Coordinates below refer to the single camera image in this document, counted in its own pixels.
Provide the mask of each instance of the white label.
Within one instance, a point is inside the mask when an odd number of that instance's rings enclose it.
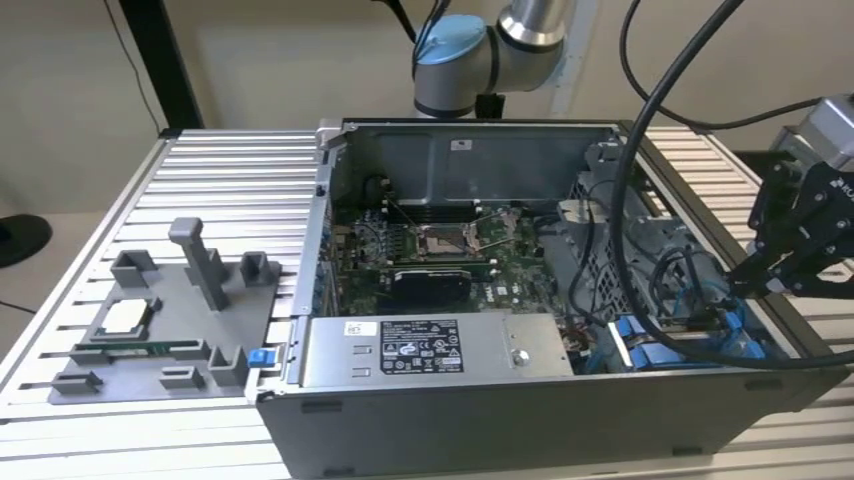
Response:
[[[122,300],[110,307],[102,328],[107,333],[128,333],[136,328],[147,312],[148,302],[142,298]]]
[[[471,150],[471,140],[451,140],[451,151]]]
[[[375,337],[376,322],[344,322],[344,336]]]

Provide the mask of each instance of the aluminum extrusion table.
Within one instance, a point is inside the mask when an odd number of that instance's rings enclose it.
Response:
[[[653,128],[649,136],[746,243],[755,175],[713,136],[686,128]],[[167,239],[176,216],[204,220],[206,244],[224,259],[264,250],[282,262],[267,342],[286,341],[314,174],[311,131],[186,131],[159,141],[0,364],[0,478],[288,478],[244,398],[64,406],[47,398],[68,361],[63,352],[82,339],[112,287],[116,254],[144,248],[159,262],[182,261]],[[837,267],[837,274],[850,275],[850,267]],[[854,302],[793,303],[831,348],[849,349]],[[766,417],[713,457],[443,478],[854,478],[853,387],[849,380],[805,411]]]

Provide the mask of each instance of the green circuit board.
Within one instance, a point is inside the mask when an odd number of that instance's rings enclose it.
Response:
[[[449,313],[509,310],[563,316],[557,281],[543,259],[533,219],[510,207],[483,207],[466,223],[388,224],[376,212],[336,218],[342,315],[378,315],[402,272],[466,272],[467,299]],[[407,314],[434,313],[430,306]]]

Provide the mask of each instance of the power supply label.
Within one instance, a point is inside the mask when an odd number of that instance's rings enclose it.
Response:
[[[380,348],[386,375],[463,371],[457,320],[380,322]]]

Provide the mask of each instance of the black cable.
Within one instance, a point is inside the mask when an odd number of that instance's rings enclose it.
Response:
[[[597,311],[597,297],[599,296],[599,282],[602,281],[602,274],[605,273],[605,270],[607,268],[609,266],[605,265],[599,269],[599,273],[597,273],[597,276],[593,279],[593,294],[590,296],[590,313],[594,313]]]
[[[400,4],[400,0],[374,0],[375,2],[383,2],[386,6],[391,9],[391,12],[395,14],[398,18],[398,22],[403,27],[403,31],[406,32],[406,36],[410,38],[410,41],[415,43],[415,29],[413,28],[413,22],[410,21],[410,16],[406,13],[406,8]]]
[[[578,312],[578,314],[585,317],[589,323],[599,325],[601,327],[607,327],[607,322],[599,320],[597,316],[585,310],[575,301],[575,292],[578,290],[578,283],[581,282],[582,275],[585,274],[585,270],[587,270],[587,264],[590,263],[590,254],[593,253],[593,244],[594,237],[597,236],[597,223],[593,218],[593,210],[590,208],[590,204],[587,205],[587,236],[585,238],[585,248],[582,251],[582,258],[578,262],[578,270],[575,271],[575,275],[573,276],[573,281],[570,282],[570,288],[567,289],[567,297],[570,301],[570,307],[573,310]]]
[[[31,315],[36,314],[36,311],[32,308],[22,307],[20,305],[15,305],[14,303],[4,302],[3,300],[0,300],[0,305],[14,308],[15,310],[20,310],[22,312],[30,313]]]
[[[631,70],[631,65],[629,65],[629,30],[631,28],[631,21],[635,16],[635,12],[638,10],[638,6],[641,5],[641,0],[634,0],[631,2],[631,6],[629,7],[629,11],[626,12],[626,18],[623,20],[623,27],[619,31],[619,63],[623,68],[623,74],[626,75],[626,80],[629,80],[629,84],[631,88],[641,96],[645,101],[650,100],[650,94],[646,92],[635,74]],[[802,102],[793,103],[791,105],[786,105],[783,107],[775,108],[774,110],[769,110],[767,112],[759,113],[758,115],[753,115],[742,120],[734,120],[731,122],[703,122],[701,120],[693,120],[687,117],[683,117],[673,110],[667,109],[663,105],[659,105],[657,110],[658,112],[675,120],[677,122],[683,123],[691,128],[697,128],[701,130],[731,130],[734,128],[746,127],[747,125],[753,125],[754,123],[759,123],[770,118],[778,117],[786,113],[798,111],[803,108],[811,107],[821,101],[821,97],[810,98],[809,100],[803,100]]]
[[[139,69],[136,68],[136,64],[134,63],[134,59],[131,57],[131,53],[128,52],[128,47],[124,44],[124,38],[122,37],[122,32],[119,31],[119,25],[116,24],[116,17],[112,14],[112,8],[110,7],[110,0],[104,0],[104,8],[107,9],[107,15],[110,15],[110,23],[112,23],[112,29],[116,32],[116,38],[119,39],[119,45],[122,45],[122,51],[124,52],[124,57],[128,59],[128,63],[131,64],[131,68],[134,69],[134,76],[136,78],[136,87],[139,88],[139,94],[143,98],[143,104],[146,105],[146,110],[148,110],[148,116],[151,117],[151,121],[155,124],[156,134],[160,135],[160,122],[158,122],[158,117],[155,116],[155,112],[151,109],[151,105],[148,104],[148,98],[146,97],[146,89],[143,88],[143,79],[139,75]]]
[[[541,228],[547,227],[549,225],[554,225],[561,221],[561,215],[557,213],[550,213],[549,215],[539,216],[531,222],[531,228],[534,231],[539,231]]]
[[[359,192],[359,204],[363,206],[367,206],[367,199],[368,199],[368,183],[371,180],[379,180],[380,181],[380,188],[382,188],[382,183],[383,180],[386,180],[388,177],[386,177],[386,175],[383,175],[382,173],[374,173],[371,175],[368,175],[367,177],[364,177],[362,179],[362,190]]]
[[[694,295],[699,300],[703,307],[706,306],[706,295],[703,295],[703,286],[699,283],[699,275],[697,275],[697,265],[694,264],[694,250],[691,246],[685,247],[685,264],[689,267],[689,278],[691,280],[691,288],[694,289]]]
[[[659,257],[658,261],[655,262],[655,267],[653,268],[653,273],[650,274],[650,283],[647,285],[647,289],[649,289],[647,293],[650,294],[650,298],[653,299],[653,302],[655,303],[655,307],[658,308],[658,311],[657,311],[658,316],[661,316],[662,313],[665,313],[666,315],[670,315],[669,313],[670,311],[667,310],[667,307],[665,306],[665,302],[662,301],[658,287],[659,287],[665,272],[667,271],[667,267],[670,266],[671,257],[679,253],[685,255],[685,250],[682,249],[682,247],[673,247],[667,249],[662,254],[662,256]]]
[[[425,44],[427,43],[427,38],[430,37],[430,32],[433,32],[437,23],[442,20],[445,16],[445,12],[451,6],[451,0],[434,0],[433,9],[430,10],[430,14],[427,15],[427,19],[425,20],[425,25],[422,26],[422,31],[418,34],[418,38],[415,41],[415,47],[413,48],[413,78],[415,78],[415,68],[418,67],[418,59],[422,54],[422,50],[425,48]]]
[[[679,76],[685,72],[685,69],[691,63],[691,60],[699,53],[701,49],[709,42],[709,39],[721,28],[721,25],[726,22],[726,19],[733,15],[733,12],[742,5],[743,0],[726,0],[711,17],[701,27],[699,31],[691,38],[685,49],[679,53],[679,56],[673,62],[673,65],[667,69],[665,76],[662,77],[658,85],[650,93],[650,99],[647,100],[638,118],[635,120],[631,132],[629,133],[629,139],[621,152],[621,157],[617,165],[617,176],[614,184],[614,195],[611,199],[611,205],[615,211],[623,212],[626,206],[626,194],[629,191],[629,181],[631,178],[633,167],[641,142],[646,129],[650,126],[655,111],[661,106],[667,93],[670,92]],[[638,293],[633,289],[631,275],[629,272],[629,265],[626,261],[626,250],[623,248],[623,218],[622,215],[614,216],[611,222],[611,246],[614,248],[614,266],[617,267],[617,276],[619,278],[621,285],[626,294],[626,299],[633,309],[633,313],[641,325],[643,326],[647,334],[674,352],[685,355],[687,358],[701,361],[715,363],[719,365],[729,365],[741,368],[755,369],[771,369],[771,370],[793,370],[805,368],[825,368],[831,366],[841,366],[849,363],[854,363],[854,351],[837,353],[833,355],[821,355],[809,358],[790,358],[785,360],[774,359],[758,359],[734,357],[730,355],[722,355],[709,350],[690,347],[689,345],[678,342],[669,335],[666,335],[658,325],[650,320],[650,317],[643,311],[643,303],[638,297]]]
[[[614,179],[609,178],[606,180],[601,180],[597,183],[594,183],[593,186],[587,189],[586,196],[587,196],[587,201],[597,202],[597,204],[599,204],[602,209],[607,211],[610,214],[610,209],[605,204],[605,202],[601,202],[599,200],[593,198],[593,191],[599,185],[605,185],[606,183],[614,183]],[[626,241],[629,242],[629,245],[631,245],[634,249],[641,253],[641,255],[643,255],[643,257],[650,261],[650,263],[655,263],[658,261],[658,259],[655,258],[655,254],[641,246],[635,238],[631,236],[631,233],[626,234]]]

